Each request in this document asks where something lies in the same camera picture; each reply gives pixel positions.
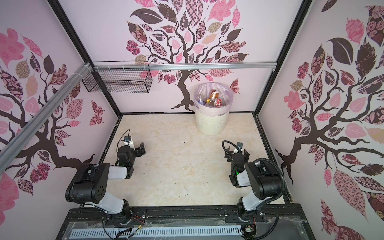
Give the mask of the small bottle red label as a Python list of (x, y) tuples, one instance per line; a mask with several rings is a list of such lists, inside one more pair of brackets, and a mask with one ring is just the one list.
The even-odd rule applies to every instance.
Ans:
[(219, 98), (207, 99), (207, 102), (205, 104), (206, 107), (210, 107), (210, 108), (217, 108), (217, 107), (221, 107), (222, 105), (223, 105), (223, 101)]

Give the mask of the blue label bottle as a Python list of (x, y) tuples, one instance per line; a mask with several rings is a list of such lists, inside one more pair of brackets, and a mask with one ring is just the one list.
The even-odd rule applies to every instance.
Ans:
[(204, 105), (206, 104), (206, 99), (205, 99), (205, 97), (199, 95), (199, 96), (198, 96), (198, 103), (204, 106)]

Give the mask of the brown coffee bottle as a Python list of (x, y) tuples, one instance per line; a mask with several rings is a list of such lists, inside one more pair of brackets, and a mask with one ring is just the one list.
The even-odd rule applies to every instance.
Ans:
[(209, 96), (209, 99), (211, 101), (213, 101), (214, 99), (217, 99), (220, 95), (220, 92), (217, 91), (217, 90), (212, 90), (212, 92), (210, 93), (210, 96)]

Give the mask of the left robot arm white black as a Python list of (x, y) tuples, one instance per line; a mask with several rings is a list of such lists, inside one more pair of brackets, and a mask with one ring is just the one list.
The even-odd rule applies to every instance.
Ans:
[(134, 173), (137, 157), (146, 154), (144, 143), (135, 148), (131, 142), (118, 147), (117, 163), (83, 164), (69, 184), (65, 198), (69, 203), (88, 205), (106, 214), (117, 216), (124, 222), (130, 220), (143, 223), (144, 219), (136, 216), (125, 199), (120, 199), (107, 191), (109, 180), (127, 180)]

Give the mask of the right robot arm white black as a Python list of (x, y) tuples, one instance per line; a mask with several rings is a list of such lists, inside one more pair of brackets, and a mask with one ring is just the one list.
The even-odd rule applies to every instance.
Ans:
[(271, 160), (259, 158), (249, 161), (247, 151), (224, 149), (225, 158), (231, 163), (229, 178), (236, 188), (251, 187), (250, 192), (239, 199), (237, 214), (242, 221), (249, 221), (265, 205), (282, 197), (287, 184), (279, 167)]

